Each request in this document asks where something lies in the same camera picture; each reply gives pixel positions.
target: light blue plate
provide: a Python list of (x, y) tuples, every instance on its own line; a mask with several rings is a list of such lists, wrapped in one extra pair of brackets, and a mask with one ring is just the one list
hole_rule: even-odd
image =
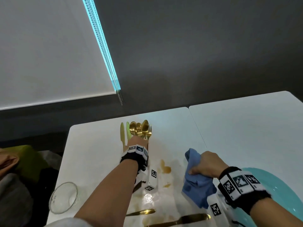
[[(251, 172), (263, 184), (277, 203), (303, 221), (303, 203), (286, 183), (262, 169), (243, 168), (243, 170)], [(237, 221), (246, 227), (256, 227), (252, 218), (240, 208), (236, 208), (234, 214)]]

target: table surface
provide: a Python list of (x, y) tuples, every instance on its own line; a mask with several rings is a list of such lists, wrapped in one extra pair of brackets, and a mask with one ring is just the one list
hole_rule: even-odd
[[(98, 122), (72, 126), (65, 146), (56, 187), (64, 182), (74, 182), (80, 188), (80, 200), (67, 212), (55, 215), (49, 213), (47, 223), (72, 217), (79, 210), (96, 186), (115, 168), (121, 158), (120, 124), (143, 122), (147, 119), (152, 125), (149, 140), (150, 164), (158, 168), (158, 190), (149, 193), (136, 191), (128, 208), (128, 213), (154, 208), (156, 213), (126, 217), (124, 226), (143, 226), (177, 220), (180, 216), (204, 213), (182, 194), (184, 173), (187, 166), (184, 153), (194, 148), (202, 153), (206, 146), (199, 130), (186, 107), (163, 110)], [(170, 174), (161, 173), (160, 161), (170, 166)], [(192, 223), (191, 226), (215, 226), (213, 218)]]
[(207, 149), (282, 179), (303, 200), (303, 103), (283, 91), (190, 106)]

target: blue rag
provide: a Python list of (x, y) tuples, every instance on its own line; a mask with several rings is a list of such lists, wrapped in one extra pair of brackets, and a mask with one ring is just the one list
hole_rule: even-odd
[(200, 163), (201, 155), (190, 148), (185, 153), (185, 158), (188, 161), (185, 183), (182, 191), (199, 207), (208, 208), (207, 197), (216, 193), (217, 188), (212, 183), (212, 178), (205, 177), (201, 174), (189, 175), (188, 171)]

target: dark wall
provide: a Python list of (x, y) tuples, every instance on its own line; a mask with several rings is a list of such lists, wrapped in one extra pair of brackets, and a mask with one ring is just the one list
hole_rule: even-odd
[(303, 0), (95, 0), (121, 85), (0, 112), (0, 141), (147, 111), (288, 90), (301, 95)]

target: sleeve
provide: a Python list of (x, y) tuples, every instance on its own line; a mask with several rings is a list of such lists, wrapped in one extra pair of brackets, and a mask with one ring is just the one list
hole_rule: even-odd
[(93, 227), (86, 221), (80, 218), (64, 218), (53, 223), (46, 225), (45, 227)]

